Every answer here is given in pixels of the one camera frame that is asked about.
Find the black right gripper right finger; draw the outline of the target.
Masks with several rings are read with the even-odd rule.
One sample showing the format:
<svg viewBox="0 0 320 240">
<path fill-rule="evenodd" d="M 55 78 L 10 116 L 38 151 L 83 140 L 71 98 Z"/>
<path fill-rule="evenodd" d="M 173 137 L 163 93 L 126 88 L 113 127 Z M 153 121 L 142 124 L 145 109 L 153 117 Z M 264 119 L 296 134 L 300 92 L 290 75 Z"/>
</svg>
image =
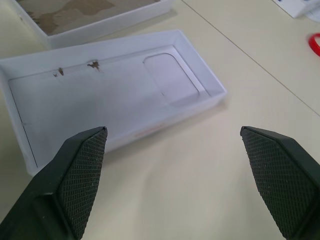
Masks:
<svg viewBox="0 0 320 240">
<path fill-rule="evenodd" d="M 320 240 L 320 164 L 293 138 L 243 126 L 257 190 L 286 240 Z"/>
</svg>

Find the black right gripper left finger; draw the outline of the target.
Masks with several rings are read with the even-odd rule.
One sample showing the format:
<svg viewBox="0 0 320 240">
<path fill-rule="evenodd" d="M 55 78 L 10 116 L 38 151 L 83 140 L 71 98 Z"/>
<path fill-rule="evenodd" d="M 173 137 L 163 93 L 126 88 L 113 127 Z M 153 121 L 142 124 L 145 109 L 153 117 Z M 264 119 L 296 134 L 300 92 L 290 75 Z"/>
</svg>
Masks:
<svg viewBox="0 0 320 240">
<path fill-rule="evenodd" d="M 96 127 L 68 138 L 0 223 L 0 240 L 81 240 L 97 195 L 107 136 L 106 127 Z"/>
</svg>

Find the white printed carton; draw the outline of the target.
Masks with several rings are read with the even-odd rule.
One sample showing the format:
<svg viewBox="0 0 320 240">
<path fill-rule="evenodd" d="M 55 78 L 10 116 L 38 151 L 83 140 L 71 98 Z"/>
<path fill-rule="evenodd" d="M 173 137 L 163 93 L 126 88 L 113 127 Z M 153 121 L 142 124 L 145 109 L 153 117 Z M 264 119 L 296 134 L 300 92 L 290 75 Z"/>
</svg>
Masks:
<svg viewBox="0 0 320 240">
<path fill-rule="evenodd" d="M 292 18 L 298 18 L 320 7 L 320 0 L 272 0 Z"/>
</svg>

